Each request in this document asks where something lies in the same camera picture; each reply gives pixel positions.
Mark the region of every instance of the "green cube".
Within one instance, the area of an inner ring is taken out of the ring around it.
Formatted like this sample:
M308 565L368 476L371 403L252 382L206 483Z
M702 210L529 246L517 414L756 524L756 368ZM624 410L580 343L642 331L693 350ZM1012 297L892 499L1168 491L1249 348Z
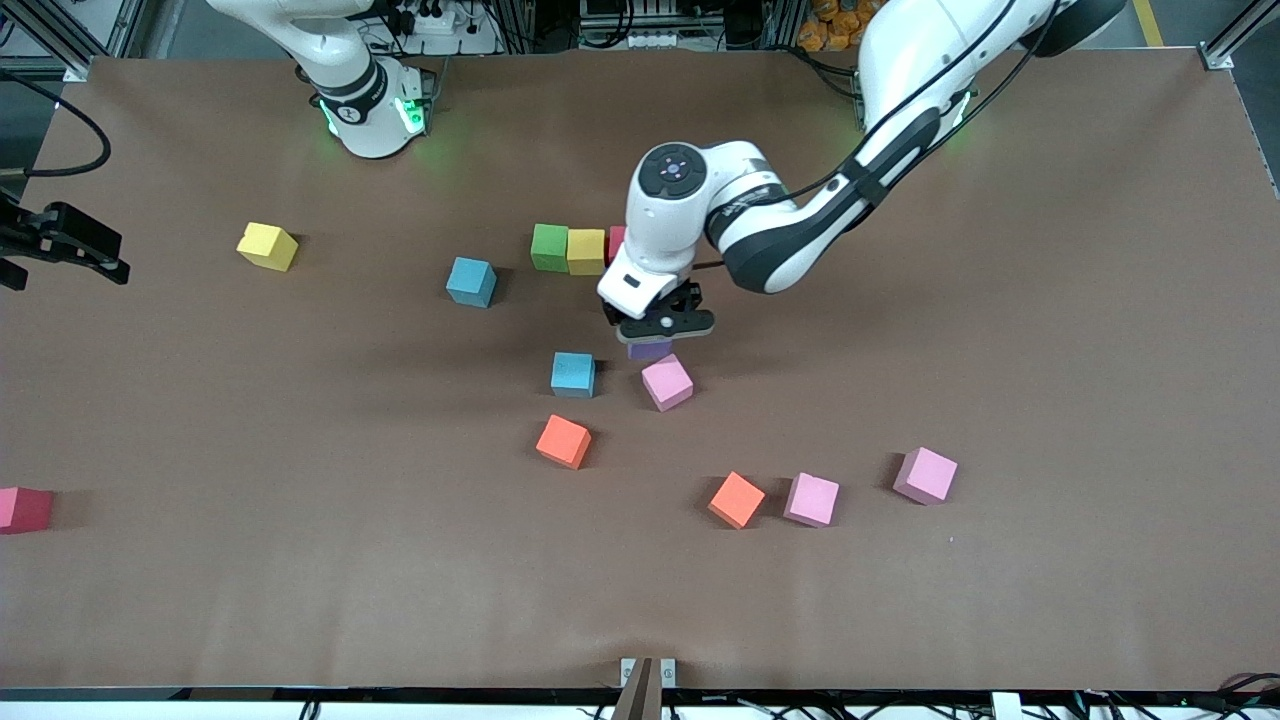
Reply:
M529 255L534 259L534 268L548 273L567 273L568 260L568 228L564 225L534 225L534 245Z

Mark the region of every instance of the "cube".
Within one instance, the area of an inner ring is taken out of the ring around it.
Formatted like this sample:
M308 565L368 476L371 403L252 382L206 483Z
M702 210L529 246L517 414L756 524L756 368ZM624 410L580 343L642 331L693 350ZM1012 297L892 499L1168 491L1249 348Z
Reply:
M298 241L275 225L250 223L236 251L259 268L285 272L298 251Z
M613 259L618 256L618 250L622 250L622 241L627 237L626 225L613 225L609 228L609 245L604 250L604 264L612 265Z
M453 301L458 305L488 307L495 287L498 287L498 275L489 263L471 258L457 258L453 260L453 270L449 273L449 282L445 283L444 290L449 291Z
M571 275L599 275L604 272L604 231L568 231L564 251Z
M627 360L660 360L671 355L672 342L632 342L627 343Z
M586 446L591 445L591 433L577 423L571 423L559 415L552 415L538 438L538 452L566 468L577 470L586 456Z
M712 498L708 507L721 520L741 530L751 520L751 515L755 515L762 502L764 502L764 491L749 483L742 475L730 473L721 488L716 491L716 497Z
M782 516L812 528L826 528L831 524L838 492L840 486L836 483L800 473L791 480L791 492L787 495Z
M659 413L666 413L694 396L694 380L675 355L668 355L640 370L640 379Z
M534 225L534 242L529 249L529 255L534 260L534 268L547 273L567 273L568 260L564 254L568 251L568 228L564 225Z
M0 536L49 528L54 493L29 488L0 488Z
M552 392L558 397L591 397L595 359L586 352L557 352L552 360Z
M893 489L922 505L941 505L947 500L955 474L955 461L920 447L902 461Z

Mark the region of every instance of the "orange cube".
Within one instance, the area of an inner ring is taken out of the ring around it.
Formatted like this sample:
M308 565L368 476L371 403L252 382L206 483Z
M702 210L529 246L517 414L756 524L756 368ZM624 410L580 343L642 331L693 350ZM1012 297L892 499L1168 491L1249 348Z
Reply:
M763 489L746 482L742 475L730 473L708 507L719 515L721 520L741 530L762 502L764 502Z
M591 445L591 433L586 428L577 423L570 423L559 415L552 415L547 420L543 437L538 439L538 452L566 468L577 470L586 455L588 445Z

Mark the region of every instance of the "yellow cube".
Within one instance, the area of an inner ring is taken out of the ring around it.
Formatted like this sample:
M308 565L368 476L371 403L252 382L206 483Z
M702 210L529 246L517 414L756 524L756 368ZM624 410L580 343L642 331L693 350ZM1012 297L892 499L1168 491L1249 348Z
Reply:
M283 273L293 263L293 254L298 251L298 241L275 225L250 223L244 228L244 237L236 246L236 251L259 268L270 268Z
M604 231L568 231L568 250L564 252L571 275L599 275L604 273Z

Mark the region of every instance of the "purple cube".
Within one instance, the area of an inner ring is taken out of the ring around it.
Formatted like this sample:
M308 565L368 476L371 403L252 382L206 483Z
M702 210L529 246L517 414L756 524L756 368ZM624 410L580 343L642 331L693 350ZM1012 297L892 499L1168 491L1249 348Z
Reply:
M893 489L922 505L941 505L947 500L955 474L955 461L920 447L902 461Z
M782 516L812 528L826 528L831 524L831 514L836 510L836 493L840 486L831 480L800 473L791 480L791 493Z
M636 342L627 345L627 360L658 360L671 355L672 342Z
M659 413L666 413L694 396L694 380L689 378L685 366L668 355L640 370L640 379L653 397Z

